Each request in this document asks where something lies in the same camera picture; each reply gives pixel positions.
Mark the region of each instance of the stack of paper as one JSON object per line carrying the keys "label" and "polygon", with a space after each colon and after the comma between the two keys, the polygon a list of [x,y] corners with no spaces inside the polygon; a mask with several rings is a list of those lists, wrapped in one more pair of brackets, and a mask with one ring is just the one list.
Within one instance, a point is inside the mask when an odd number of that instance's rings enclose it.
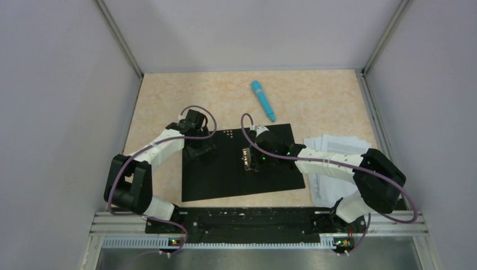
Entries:
{"label": "stack of paper", "polygon": [[[304,144],[307,147],[323,152],[339,154],[364,154],[371,144],[358,137],[338,137],[323,134],[323,137],[306,138]],[[341,179],[326,175],[308,175],[312,199],[315,206],[333,207],[337,200],[353,194],[358,188],[355,185]]]}

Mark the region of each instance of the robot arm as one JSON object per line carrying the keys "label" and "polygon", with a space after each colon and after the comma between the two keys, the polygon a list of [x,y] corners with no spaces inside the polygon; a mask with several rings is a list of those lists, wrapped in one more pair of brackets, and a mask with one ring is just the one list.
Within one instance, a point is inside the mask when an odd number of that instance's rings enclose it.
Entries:
{"label": "robot arm", "polygon": [[[316,151],[299,144],[287,146],[263,126],[256,128],[255,136],[255,143],[260,148],[277,155],[337,161],[373,170],[391,178],[400,186],[404,186],[406,182],[404,174],[382,152],[376,149],[371,148],[363,155],[346,155]],[[317,173],[343,179],[356,185],[357,192],[340,199],[331,209],[331,218],[344,227],[372,211],[391,213],[400,194],[395,187],[376,176],[330,162],[276,159],[266,156],[253,147],[243,150],[242,159],[245,169],[257,172],[266,169],[297,169],[301,173]]]}
{"label": "robot arm", "polygon": [[[112,196],[112,204],[138,215],[152,216],[163,220],[170,220],[176,206],[152,195],[152,172],[175,152],[184,150],[191,159],[208,154],[215,150],[210,139],[187,140],[185,138],[165,141],[158,145],[155,142],[170,137],[205,137],[209,135],[207,126],[202,124],[207,118],[204,114],[189,110],[185,119],[179,123],[169,124],[152,142],[145,147],[152,147],[139,154],[129,163],[120,176],[118,185]],[[111,187],[124,163],[132,156],[116,155],[112,162],[106,183],[104,199],[108,201]]]}

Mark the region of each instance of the black mat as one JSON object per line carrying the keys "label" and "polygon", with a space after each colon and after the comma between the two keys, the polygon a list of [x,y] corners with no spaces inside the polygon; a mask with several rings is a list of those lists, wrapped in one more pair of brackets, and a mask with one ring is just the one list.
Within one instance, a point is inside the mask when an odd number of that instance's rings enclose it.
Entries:
{"label": "black mat", "polygon": [[[267,128],[285,144],[294,143],[290,124]],[[240,129],[217,131],[217,151],[209,160],[188,160],[182,155],[182,201],[197,201],[305,188],[299,171],[245,171],[242,149],[249,146]]]}

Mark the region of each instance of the gray wall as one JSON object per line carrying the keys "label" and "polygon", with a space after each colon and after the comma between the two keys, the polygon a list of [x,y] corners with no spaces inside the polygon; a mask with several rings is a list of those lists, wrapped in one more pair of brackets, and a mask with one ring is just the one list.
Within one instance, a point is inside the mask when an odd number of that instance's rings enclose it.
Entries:
{"label": "gray wall", "polygon": [[106,0],[145,73],[361,68],[400,0]]}
{"label": "gray wall", "polygon": [[477,2],[414,1],[370,81],[445,269],[475,269]]}
{"label": "gray wall", "polygon": [[137,95],[93,1],[0,3],[0,269],[77,269]]}

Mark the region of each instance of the beige tabletop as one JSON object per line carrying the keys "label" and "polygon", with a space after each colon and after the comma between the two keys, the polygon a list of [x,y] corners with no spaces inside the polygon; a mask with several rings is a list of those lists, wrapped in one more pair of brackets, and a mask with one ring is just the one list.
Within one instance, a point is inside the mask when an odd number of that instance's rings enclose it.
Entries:
{"label": "beige tabletop", "polygon": [[[354,70],[234,71],[146,74],[131,123],[125,153],[156,138],[187,105],[215,116],[218,130],[240,128],[248,112],[256,125],[269,125],[250,83],[259,80],[273,107],[275,124],[290,123],[296,143],[323,133],[357,136],[376,147]],[[154,195],[179,206],[313,206],[308,178],[301,190],[181,202],[181,153],[152,175]]]}

